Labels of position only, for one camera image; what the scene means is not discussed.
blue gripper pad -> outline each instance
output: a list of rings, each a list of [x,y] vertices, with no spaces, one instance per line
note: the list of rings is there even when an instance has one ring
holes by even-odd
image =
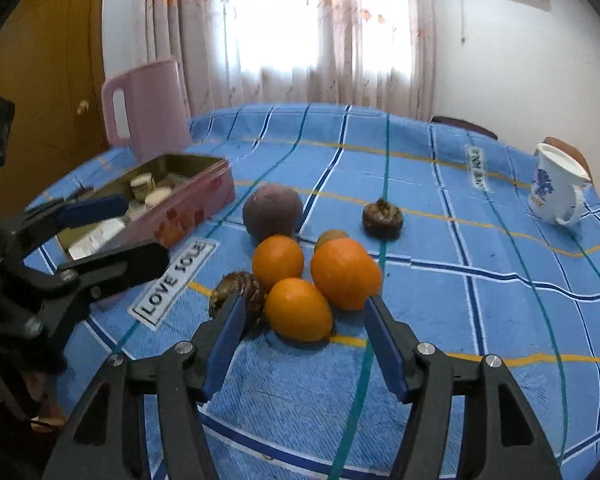
[[[58,221],[69,228],[102,222],[108,218],[124,216],[129,204],[122,195],[105,196],[69,203],[58,215]]]
[[[365,328],[387,389],[400,402],[406,402],[409,390],[404,380],[404,359],[373,298],[365,301]]]
[[[231,359],[234,357],[235,349],[238,348],[238,343],[240,343],[246,317],[247,306],[244,296],[240,295],[231,307],[222,331],[219,333],[206,360],[206,378],[201,390],[207,399],[211,399],[213,394],[222,388]]]

purple round fruit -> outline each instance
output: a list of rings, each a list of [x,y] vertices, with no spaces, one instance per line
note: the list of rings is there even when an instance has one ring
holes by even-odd
[[[292,236],[301,215],[300,196],[282,184],[259,187],[242,208],[242,222],[258,242],[273,235]]]

blue tablecloth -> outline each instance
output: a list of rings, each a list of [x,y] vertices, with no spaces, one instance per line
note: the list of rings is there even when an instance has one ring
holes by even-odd
[[[304,201],[299,240],[308,279],[317,237],[346,230],[383,267],[382,297],[394,317],[451,354],[501,355],[565,480],[586,476],[600,457],[600,199],[593,187],[570,233],[526,209],[532,156],[462,129],[369,108],[281,104],[217,110],[192,120],[191,133],[188,151],[232,163],[236,201],[192,234],[219,247],[156,332],[127,313],[142,288],[109,310],[95,308],[77,326],[65,352],[69,368],[58,379],[64,409],[72,409],[114,348],[142,358],[191,337],[207,319],[209,289],[231,270],[250,269],[245,198],[260,184],[281,182]],[[468,154],[486,165],[483,183],[472,177]],[[135,164],[129,150],[111,150],[36,202],[81,184],[99,187]],[[369,238],[361,226],[364,205],[383,191],[405,213],[395,242]],[[51,240],[28,263],[51,272],[63,259]],[[240,344],[224,387],[202,408],[221,478],[326,478],[336,456],[345,464],[342,478],[388,475],[409,407],[387,391],[365,349],[362,314],[334,315],[325,345],[298,348],[270,331]],[[352,409],[356,397],[364,399],[361,412]],[[444,478],[454,477],[458,463],[462,410],[456,399]],[[153,397],[146,398],[146,417],[152,474],[162,480]],[[347,424],[357,431],[341,442]]]

white cup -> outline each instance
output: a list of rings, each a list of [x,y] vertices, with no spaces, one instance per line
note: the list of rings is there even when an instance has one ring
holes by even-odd
[[[538,144],[538,168],[529,194],[531,212],[549,224],[572,227],[584,213],[582,186],[587,171],[555,146]]]

mug handle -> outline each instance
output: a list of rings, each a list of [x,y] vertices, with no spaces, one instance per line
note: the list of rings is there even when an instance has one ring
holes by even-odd
[[[580,189],[580,186],[576,186],[575,184],[573,184],[573,192],[576,195],[576,207],[573,210],[573,215],[571,215],[571,218],[569,218],[569,220],[565,220],[563,218],[555,219],[555,221],[563,227],[572,227],[576,225],[577,222],[580,220],[580,217],[584,213],[584,195],[582,193],[582,190]]]
[[[129,107],[132,107],[131,92],[128,89],[128,73],[120,74],[102,85],[102,116],[104,118],[104,129],[107,134],[107,140],[110,146],[129,146],[131,137],[120,137],[118,126],[116,125],[116,114],[113,108],[113,92],[122,90],[125,98],[126,120],[128,123]]]

